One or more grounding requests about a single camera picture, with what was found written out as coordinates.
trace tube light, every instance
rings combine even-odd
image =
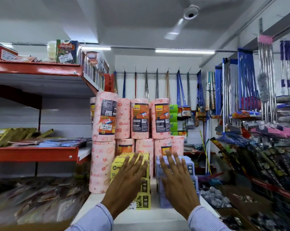
[[[82,46],[82,50],[111,50],[111,47],[106,46]]]
[[[13,49],[12,43],[0,43],[0,44],[7,47],[7,48]]]
[[[156,49],[156,53],[173,54],[215,54],[215,50],[186,50],[186,49]]]

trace green package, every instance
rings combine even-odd
[[[170,113],[178,113],[178,105],[170,104]]]
[[[177,122],[177,113],[170,113],[170,122]]]
[[[171,124],[171,131],[178,131],[177,122],[170,122]]]

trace white ceiling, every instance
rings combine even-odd
[[[229,8],[226,1],[235,6]],[[169,41],[163,37],[182,16],[185,0],[0,0],[0,42],[76,39],[109,46],[210,49],[254,1],[195,0],[200,14]]]

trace forearm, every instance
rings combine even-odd
[[[102,204],[97,204],[66,231],[111,231],[112,226],[113,218],[108,209]]]
[[[188,218],[192,231],[228,231],[230,230],[222,221],[203,206],[197,206]]]

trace yellow stick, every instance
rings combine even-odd
[[[207,157],[207,153],[206,153],[206,147],[205,147],[205,144],[204,144],[204,140],[203,140],[203,137],[202,137],[202,131],[200,130],[200,134],[201,134],[201,139],[202,139],[202,143],[203,143],[203,148],[204,148],[204,152],[205,152],[205,156],[206,156],[206,160],[207,160],[207,164],[208,164],[208,169],[209,169],[209,173],[210,175],[211,174],[211,170],[210,170],[210,163],[209,163],[209,160],[208,160],[208,157]]]

